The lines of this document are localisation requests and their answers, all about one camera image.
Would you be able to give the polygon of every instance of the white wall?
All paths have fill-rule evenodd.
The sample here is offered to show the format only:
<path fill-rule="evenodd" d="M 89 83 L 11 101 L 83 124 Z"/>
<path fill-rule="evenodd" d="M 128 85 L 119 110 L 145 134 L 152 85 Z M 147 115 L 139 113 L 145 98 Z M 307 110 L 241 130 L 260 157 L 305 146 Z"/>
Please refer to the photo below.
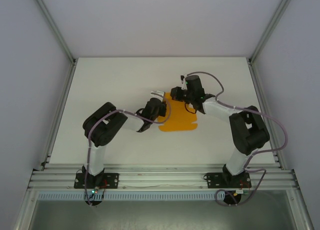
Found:
<path fill-rule="evenodd" d="M 33 0 L 0 0 L 0 228 L 13 227 L 70 63 Z"/>
<path fill-rule="evenodd" d="M 285 157 L 320 229 L 320 4 L 292 0 L 257 59 L 269 107 L 286 126 Z"/>
<path fill-rule="evenodd" d="M 250 57 L 280 0 L 44 0 L 73 55 Z"/>

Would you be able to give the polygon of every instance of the black mounting plate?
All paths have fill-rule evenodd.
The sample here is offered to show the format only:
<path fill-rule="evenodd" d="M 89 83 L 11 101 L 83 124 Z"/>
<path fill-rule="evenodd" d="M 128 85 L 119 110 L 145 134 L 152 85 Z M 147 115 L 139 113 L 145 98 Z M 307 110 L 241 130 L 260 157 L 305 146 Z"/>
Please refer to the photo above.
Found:
<path fill-rule="evenodd" d="M 119 173 L 104 173 L 102 176 L 101 186 L 104 189 L 117 189 L 119 183 Z M 75 189 L 84 189 L 85 188 L 85 173 L 77 173 L 75 175 L 74 186 Z M 87 183 L 88 189 L 94 189 L 96 186 Z"/>
<path fill-rule="evenodd" d="M 247 189 L 252 187 L 248 172 L 237 176 L 237 179 L 230 183 L 225 181 L 223 172 L 208 172 L 203 178 L 206 180 L 208 189 Z"/>

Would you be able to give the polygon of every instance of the white table surface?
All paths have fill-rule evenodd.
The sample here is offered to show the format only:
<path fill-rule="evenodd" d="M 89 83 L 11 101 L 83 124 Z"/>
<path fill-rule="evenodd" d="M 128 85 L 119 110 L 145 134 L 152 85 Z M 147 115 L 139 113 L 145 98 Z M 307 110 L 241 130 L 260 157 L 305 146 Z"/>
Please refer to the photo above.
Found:
<path fill-rule="evenodd" d="M 84 164 L 88 140 L 83 122 L 104 103 L 135 112 L 150 99 L 150 92 L 170 92 L 180 86 L 180 75 L 205 71 L 225 87 L 225 103 L 259 106 L 247 60 L 244 57 L 114 57 L 79 58 L 50 158 L 51 164 Z M 219 85 L 200 74 L 206 93 L 217 94 Z M 235 146 L 230 125 L 197 113 L 197 129 L 163 132 L 153 124 L 138 133 L 121 129 L 107 145 L 105 164 L 207 165 L 225 164 Z M 267 143 L 263 149 L 270 149 Z M 252 164 L 273 164 L 272 153 L 255 156 Z"/>

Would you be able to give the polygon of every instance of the glass panel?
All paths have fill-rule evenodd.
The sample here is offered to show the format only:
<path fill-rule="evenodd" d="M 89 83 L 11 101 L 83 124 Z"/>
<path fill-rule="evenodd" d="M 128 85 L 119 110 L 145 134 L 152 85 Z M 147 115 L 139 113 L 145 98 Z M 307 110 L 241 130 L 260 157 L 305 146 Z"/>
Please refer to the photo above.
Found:
<path fill-rule="evenodd" d="M 294 230 L 285 191 L 258 191 L 247 204 L 214 201 L 38 201 L 31 230 Z"/>

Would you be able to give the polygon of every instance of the white enclosure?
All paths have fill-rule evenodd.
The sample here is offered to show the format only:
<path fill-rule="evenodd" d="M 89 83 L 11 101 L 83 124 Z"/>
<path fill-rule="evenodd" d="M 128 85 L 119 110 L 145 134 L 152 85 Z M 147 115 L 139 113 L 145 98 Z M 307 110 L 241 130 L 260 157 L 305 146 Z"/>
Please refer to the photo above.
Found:
<path fill-rule="evenodd" d="M 314 228 L 320 229 L 318 2 L 0 0 L 1 229 L 29 228 L 33 210 L 28 207 L 35 208 L 39 189 L 71 190 L 75 171 L 86 161 L 82 123 L 93 111 L 108 101 L 136 111 L 144 107 L 150 91 L 169 92 L 179 85 L 180 74 L 193 70 L 212 72 L 221 79 L 223 101 L 260 106 L 287 127 L 289 144 L 283 153 L 253 160 L 254 167 L 263 165 L 268 170 L 260 188 L 284 191 L 297 229 L 313 228 L 308 211 Z M 148 75 L 135 78 L 142 73 Z M 125 82 L 122 75 L 135 81 Z M 220 90 L 213 79 L 201 80 L 206 92 Z M 113 84 L 117 92 L 104 84 Z M 110 144 L 105 164 L 111 169 L 113 165 L 214 164 L 210 171 L 219 164 L 221 170 L 233 150 L 232 137 L 227 125 L 208 118 L 199 115 L 198 128 L 183 133 L 188 138 L 179 147 L 178 141 L 185 139 L 182 132 L 167 138 L 152 126 L 138 136 L 143 145 L 134 132 L 121 130 Z M 269 121 L 266 124 L 271 146 L 280 146 L 282 133 Z M 208 141 L 211 125 L 216 126 L 210 139 L 216 144 L 214 151 Z M 157 148 L 161 154 L 148 155 L 146 145 L 154 146 L 164 136 L 177 152 Z M 200 142 L 203 148 L 198 149 Z M 188 172 L 184 181 L 189 177 L 194 181 L 192 190 L 207 187 L 199 185 L 202 169 L 182 170 Z M 127 174 L 125 183 L 143 182 L 131 171 L 120 168 L 120 174 Z M 144 184 L 163 180 L 167 169 L 163 172 L 158 180 L 150 177 Z M 253 186 L 260 177 L 252 174 Z"/>

